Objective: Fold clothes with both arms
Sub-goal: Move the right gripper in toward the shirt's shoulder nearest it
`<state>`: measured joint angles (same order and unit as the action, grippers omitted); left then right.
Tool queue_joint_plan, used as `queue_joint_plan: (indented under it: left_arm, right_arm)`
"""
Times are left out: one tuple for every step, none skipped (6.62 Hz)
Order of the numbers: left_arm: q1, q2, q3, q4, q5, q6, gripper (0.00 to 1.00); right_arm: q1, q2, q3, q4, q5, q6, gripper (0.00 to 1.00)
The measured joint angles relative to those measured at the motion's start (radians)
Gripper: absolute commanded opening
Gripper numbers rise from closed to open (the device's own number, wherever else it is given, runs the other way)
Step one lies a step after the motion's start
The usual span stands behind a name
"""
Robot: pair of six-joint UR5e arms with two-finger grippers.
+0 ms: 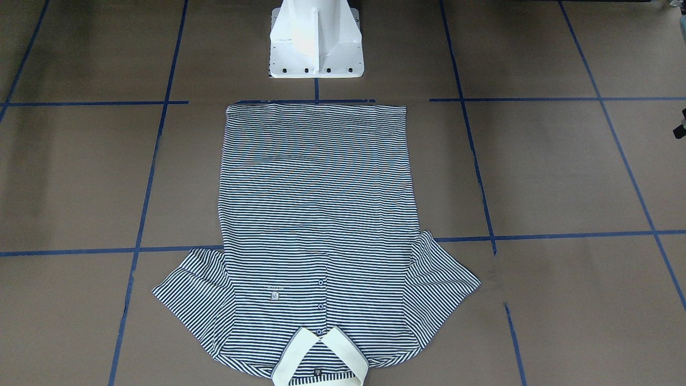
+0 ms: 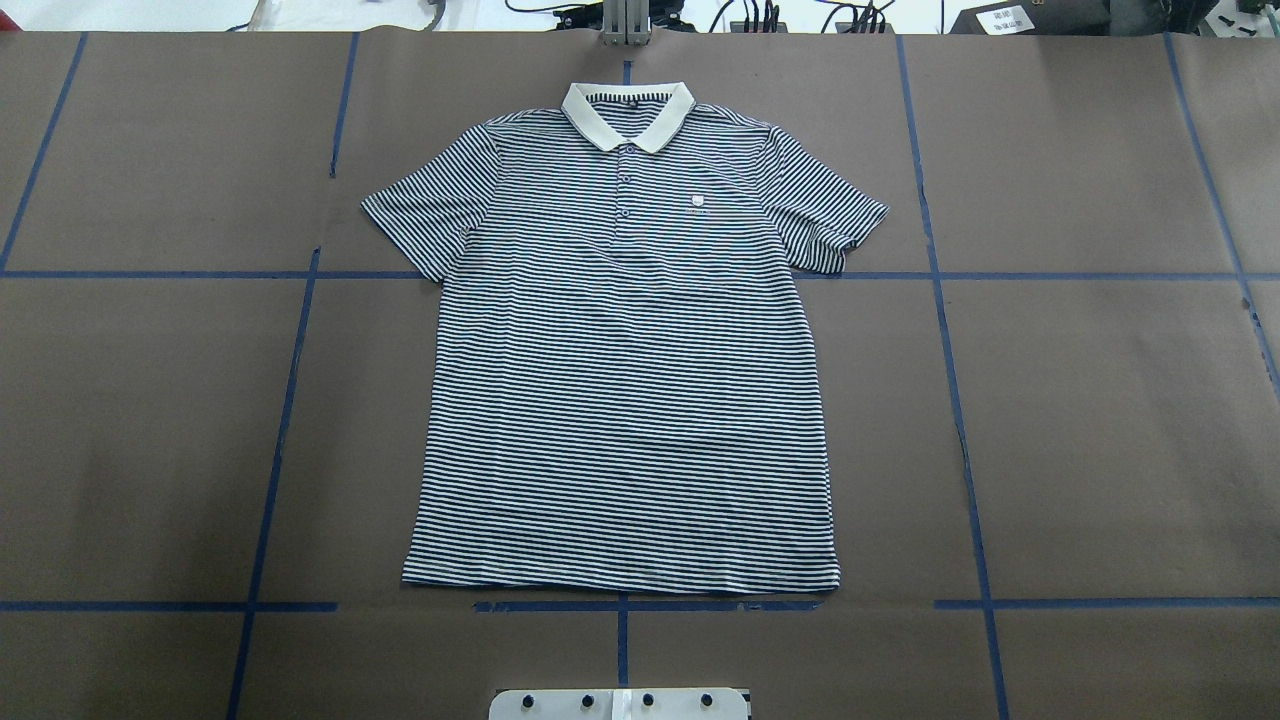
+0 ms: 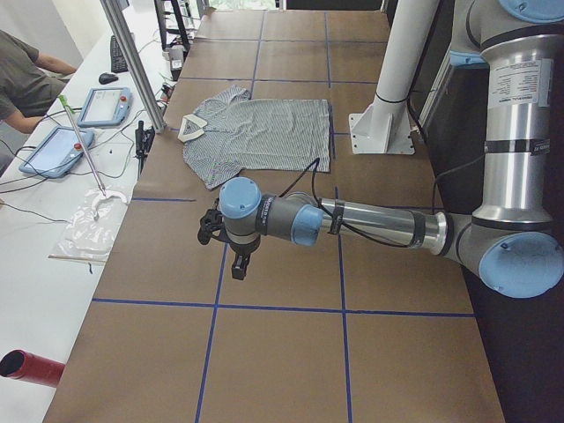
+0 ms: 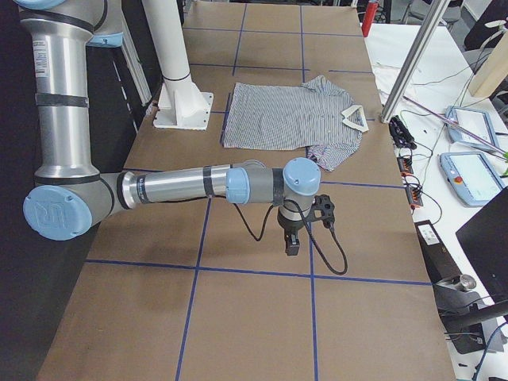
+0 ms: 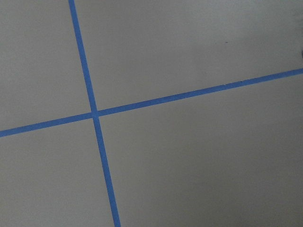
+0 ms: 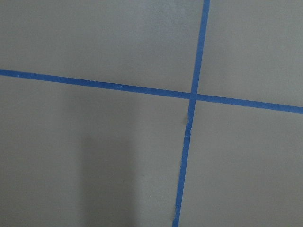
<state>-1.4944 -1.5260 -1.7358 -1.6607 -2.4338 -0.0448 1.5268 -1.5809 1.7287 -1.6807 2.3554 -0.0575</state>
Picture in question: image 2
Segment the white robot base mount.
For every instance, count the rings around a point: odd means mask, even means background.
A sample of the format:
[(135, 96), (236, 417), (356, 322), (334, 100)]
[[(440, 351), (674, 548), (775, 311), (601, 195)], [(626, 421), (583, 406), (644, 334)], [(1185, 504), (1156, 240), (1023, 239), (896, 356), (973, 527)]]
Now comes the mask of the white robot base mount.
[(750, 693), (730, 687), (508, 689), (489, 719), (751, 719)]

